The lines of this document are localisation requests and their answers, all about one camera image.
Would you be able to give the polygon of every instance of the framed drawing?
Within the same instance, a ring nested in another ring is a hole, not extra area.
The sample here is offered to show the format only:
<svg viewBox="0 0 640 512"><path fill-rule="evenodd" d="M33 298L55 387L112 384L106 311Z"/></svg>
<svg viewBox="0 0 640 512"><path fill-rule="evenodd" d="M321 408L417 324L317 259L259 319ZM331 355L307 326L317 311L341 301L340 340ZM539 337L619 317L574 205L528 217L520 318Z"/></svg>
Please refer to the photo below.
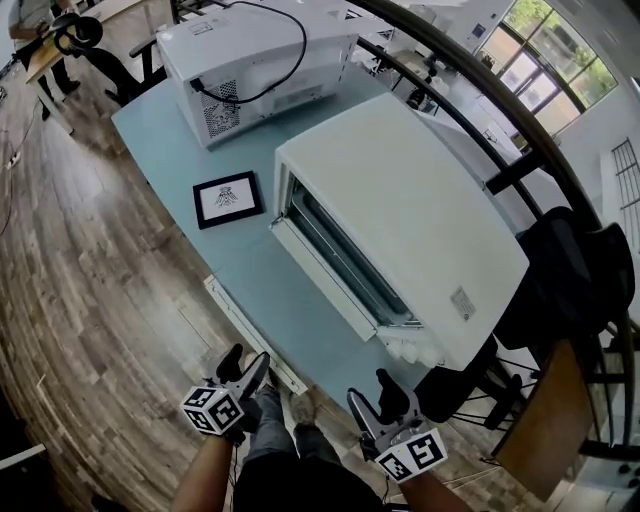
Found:
<svg viewBox="0 0 640 512"><path fill-rule="evenodd" d="M244 219L264 211L253 171L195 185L193 198L200 229Z"/></svg>

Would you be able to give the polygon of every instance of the person in background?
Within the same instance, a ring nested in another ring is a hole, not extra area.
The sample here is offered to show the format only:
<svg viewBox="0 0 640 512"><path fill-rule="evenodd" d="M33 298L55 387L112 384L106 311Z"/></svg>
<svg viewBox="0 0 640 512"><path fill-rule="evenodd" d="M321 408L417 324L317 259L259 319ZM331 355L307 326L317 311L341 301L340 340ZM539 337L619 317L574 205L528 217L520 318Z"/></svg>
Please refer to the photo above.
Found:
<svg viewBox="0 0 640 512"><path fill-rule="evenodd" d="M308 394L292 396L295 444L285 425L274 377L256 393L262 409L258 430L234 488L234 512L379 512L382 501L342 466L329 441L315 425ZM172 512L222 512L233 443L209 436L182 478ZM438 479L421 475L400 485L413 512L471 512Z"/></svg>
<svg viewBox="0 0 640 512"><path fill-rule="evenodd" d="M51 4L51 0L14 0L9 13L9 37L14 40L15 57L25 69L29 68L31 57L42 46L42 36L47 33L54 20L51 11L55 8L54 12L60 14L69 7L69 0L58 0L57 5ZM69 79L64 60L54 64L51 71L63 94L69 94L80 86L80 82ZM40 77L38 83L53 101L47 78ZM49 109L43 105L42 119L46 120L49 114Z"/></svg>

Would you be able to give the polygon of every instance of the hardwood floor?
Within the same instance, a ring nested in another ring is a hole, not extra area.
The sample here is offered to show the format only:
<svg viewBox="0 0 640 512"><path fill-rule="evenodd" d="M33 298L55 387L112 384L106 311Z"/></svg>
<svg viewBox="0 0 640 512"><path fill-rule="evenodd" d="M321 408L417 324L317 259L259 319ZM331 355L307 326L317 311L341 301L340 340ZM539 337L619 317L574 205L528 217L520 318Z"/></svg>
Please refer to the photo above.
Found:
<svg viewBox="0 0 640 512"><path fill-rule="evenodd" d="M142 12L132 12L106 27L102 43L138 76L126 53L145 27ZM202 285L209 269L115 134L116 106L102 92L109 84L85 61L66 62L82 81L61 103L76 132L43 123L36 107L21 161L0 174L0 222L13 186L0 238L0 383L29 436L46 445L69 509L90 510L98 492L131 511L168 510L202 441L177 404L239 335ZM17 66L3 85L6 162L35 97ZM382 495L385 479L362 460L353 420L315 394L318 423L345 466ZM441 431L451 457L437 473L470 505L541 507L502 469L479 462L494 437L471 425Z"/></svg>

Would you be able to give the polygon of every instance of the light blue table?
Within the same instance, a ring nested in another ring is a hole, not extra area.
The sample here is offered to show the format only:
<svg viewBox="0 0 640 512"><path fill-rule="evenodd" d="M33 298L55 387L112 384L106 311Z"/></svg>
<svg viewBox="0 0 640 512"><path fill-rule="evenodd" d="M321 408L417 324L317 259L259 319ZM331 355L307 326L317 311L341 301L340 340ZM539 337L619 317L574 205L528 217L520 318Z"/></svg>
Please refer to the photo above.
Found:
<svg viewBox="0 0 640 512"><path fill-rule="evenodd" d="M414 387L427 368L394 361L376 338L364 343L268 229L274 219L275 149L386 89L352 67L337 96L206 150L198 145L171 87L168 80L162 82L117 112L113 121L147 181L229 295L295 371L343 407L350 387L377 402L378 368ZM198 229L192 187L248 170L256 174L265 213Z"/></svg>

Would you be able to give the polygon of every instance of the wooden board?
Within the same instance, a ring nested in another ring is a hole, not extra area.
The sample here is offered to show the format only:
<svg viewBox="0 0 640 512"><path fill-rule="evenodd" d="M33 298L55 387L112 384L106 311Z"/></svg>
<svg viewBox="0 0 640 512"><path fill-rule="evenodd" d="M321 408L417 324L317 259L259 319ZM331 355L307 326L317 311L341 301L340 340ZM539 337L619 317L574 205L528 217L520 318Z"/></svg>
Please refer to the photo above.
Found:
<svg viewBox="0 0 640 512"><path fill-rule="evenodd" d="M555 347L527 406L494 456L542 501L575 461L593 424L589 397L569 341Z"/></svg>
<svg viewBox="0 0 640 512"><path fill-rule="evenodd" d="M98 5L93 6L83 16L96 18L101 23L106 23L116 16L122 15L142 5L147 0L104 0ZM49 36L44 40L44 44L33 54L29 62L27 70L27 83L37 80L56 62L62 59L62 54L53 44L53 36Z"/></svg>

